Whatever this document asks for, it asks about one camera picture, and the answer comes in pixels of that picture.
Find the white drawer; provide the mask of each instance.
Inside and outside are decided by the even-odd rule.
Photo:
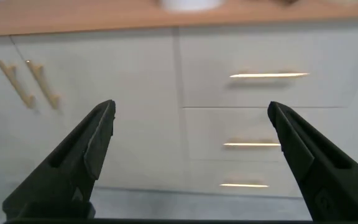
[[[223,187],[221,184],[268,187]],[[195,192],[301,197],[296,180],[284,162],[192,161],[191,186]]]
[[[224,161],[284,161],[281,147],[237,146],[225,143],[277,142],[267,108],[215,108],[185,110],[191,159]],[[297,108],[304,119],[334,143],[346,133],[340,127],[342,108]]]
[[[358,88],[358,25],[180,29],[185,107],[347,106]],[[230,78],[241,71],[310,73]]]

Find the object on countertop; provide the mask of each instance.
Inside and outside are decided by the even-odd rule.
[[[220,6],[224,0],[160,0],[169,11],[202,11]]]
[[[282,4],[286,5],[286,6],[290,6],[290,5],[296,3],[299,0],[275,0],[275,1],[278,1],[278,2],[280,2],[280,3],[282,3]]]
[[[341,4],[344,6],[351,6],[358,3],[358,0],[327,0],[336,4]]]

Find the wooden countertop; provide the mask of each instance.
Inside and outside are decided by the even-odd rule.
[[[350,17],[358,17],[358,4],[326,0],[300,0],[290,7],[269,0],[227,0],[217,9],[186,13],[164,11],[156,0],[3,0],[0,35]]]

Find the drawer handle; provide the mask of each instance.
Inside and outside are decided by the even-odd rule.
[[[41,87],[41,90],[44,93],[45,97],[48,99],[50,106],[52,106],[53,109],[57,109],[59,96],[52,94],[52,92],[50,91],[47,85],[47,81],[42,74],[42,65],[35,66],[30,60],[26,60],[25,62],[31,73],[33,74],[35,80],[37,81],[38,85]]]
[[[244,146],[244,147],[254,147],[254,146],[262,146],[262,147],[272,147],[272,146],[281,146],[280,143],[251,143],[251,142],[244,142],[244,143],[224,143],[224,146]]]
[[[4,72],[6,78],[12,84],[13,88],[15,88],[17,94],[20,96],[20,98],[22,99],[22,101],[24,102],[26,107],[33,108],[34,107],[34,96],[27,95],[25,93],[24,89],[22,88],[22,86],[20,85],[20,83],[16,80],[15,66],[12,65],[12,66],[7,67],[7,66],[5,66],[4,62],[2,62],[2,60],[0,60],[0,68]]]
[[[222,187],[270,187],[269,185],[260,184],[221,184]]]
[[[239,73],[230,78],[296,78],[309,75],[303,72],[278,72],[278,73]]]

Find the floor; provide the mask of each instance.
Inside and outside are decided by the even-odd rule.
[[[97,218],[311,220],[302,198],[94,189]]]

